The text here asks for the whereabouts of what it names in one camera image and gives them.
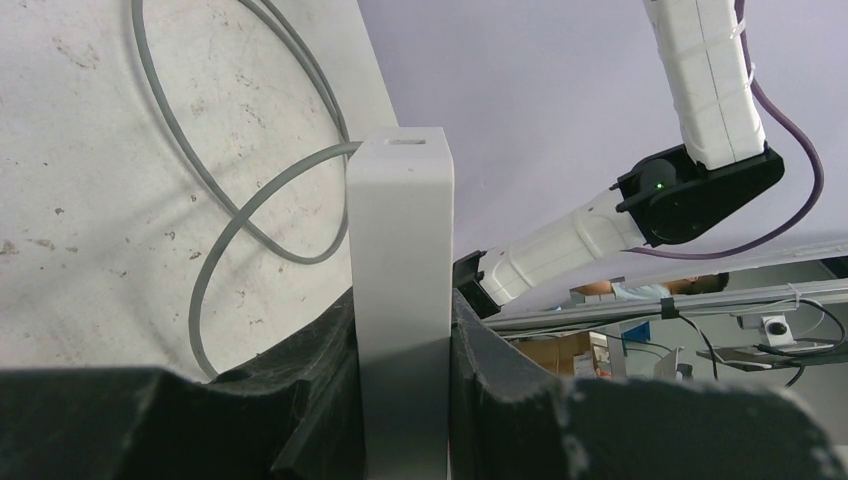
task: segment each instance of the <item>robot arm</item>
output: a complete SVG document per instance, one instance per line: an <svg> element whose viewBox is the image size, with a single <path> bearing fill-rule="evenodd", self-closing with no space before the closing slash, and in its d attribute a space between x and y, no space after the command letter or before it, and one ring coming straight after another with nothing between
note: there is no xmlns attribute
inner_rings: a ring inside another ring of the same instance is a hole
<svg viewBox="0 0 848 480"><path fill-rule="evenodd" d="M457 262L454 284L485 317L611 253L689 242L777 183L733 0L644 0L683 145L637 163L609 190L509 245Z"/></svg>

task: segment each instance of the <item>white ceiling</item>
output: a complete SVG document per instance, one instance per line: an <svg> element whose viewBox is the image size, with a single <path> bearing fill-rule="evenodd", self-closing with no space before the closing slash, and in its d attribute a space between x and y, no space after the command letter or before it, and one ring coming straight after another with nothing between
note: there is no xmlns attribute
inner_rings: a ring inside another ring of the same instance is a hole
<svg viewBox="0 0 848 480"><path fill-rule="evenodd" d="M456 163L457 257L532 231L591 199L641 158L680 143L642 2L359 1L398 121L447 132ZM759 253L845 238L848 63L841 45L848 5L749 7L760 83L813 139L827 178L813 213ZM739 245L804 202L812 182L806 157L770 118L765 126L786 159L786 177L678 251ZM681 268L674 263L620 254L563 276L542 296L552 301L580 283Z"/></svg>

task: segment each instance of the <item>person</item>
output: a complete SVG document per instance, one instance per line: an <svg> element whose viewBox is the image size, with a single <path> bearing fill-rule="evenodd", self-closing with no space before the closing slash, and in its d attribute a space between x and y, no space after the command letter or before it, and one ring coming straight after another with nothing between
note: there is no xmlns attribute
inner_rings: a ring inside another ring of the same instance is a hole
<svg viewBox="0 0 848 480"><path fill-rule="evenodd" d="M589 285L577 287L572 290L586 296L612 293L618 300L657 300L672 295L699 295L701 293L722 292L727 287L729 280L730 274L719 273L641 287L625 287L620 283L603 281L590 283Z"/></svg>

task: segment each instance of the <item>metal rail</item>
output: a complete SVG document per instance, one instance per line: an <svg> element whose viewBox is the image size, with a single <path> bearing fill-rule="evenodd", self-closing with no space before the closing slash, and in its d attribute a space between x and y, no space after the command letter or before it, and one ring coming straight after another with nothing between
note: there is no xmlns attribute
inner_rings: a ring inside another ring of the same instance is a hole
<svg viewBox="0 0 848 480"><path fill-rule="evenodd" d="M704 295L675 296L675 306L687 316L715 315L743 310L756 305L768 304L796 297L815 300L823 305L848 302L848 279L804 282L773 287L750 288ZM728 308L726 311L706 309ZM774 305L770 312L794 310L795 304L786 302ZM512 315L498 315L484 320L489 328L499 330L522 330L545 327L580 325L592 322L610 322L630 320L636 317L648 317L660 314L659 300L639 300L607 302L592 305L577 305L559 311L533 312Z"/></svg>

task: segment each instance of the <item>concrete floor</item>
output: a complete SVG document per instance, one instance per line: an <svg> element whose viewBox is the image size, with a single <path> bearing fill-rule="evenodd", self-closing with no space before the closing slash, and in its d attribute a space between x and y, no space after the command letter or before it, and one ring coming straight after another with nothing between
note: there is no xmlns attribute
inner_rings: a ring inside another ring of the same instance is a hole
<svg viewBox="0 0 848 480"><path fill-rule="evenodd" d="M277 3L322 63L351 138L396 125L356 1ZM237 204L336 142L306 75L236 0L148 0L145 19L172 107ZM3 2L0 22L0 367L145 364L203 379L189 296L229 216L153 104L129 2ZM343 187L329 162L254 221L317 254L338 227ZM238 235L204 305L212 363L227 369L276 344L349 285L347 242L306 267Z"/></svg>

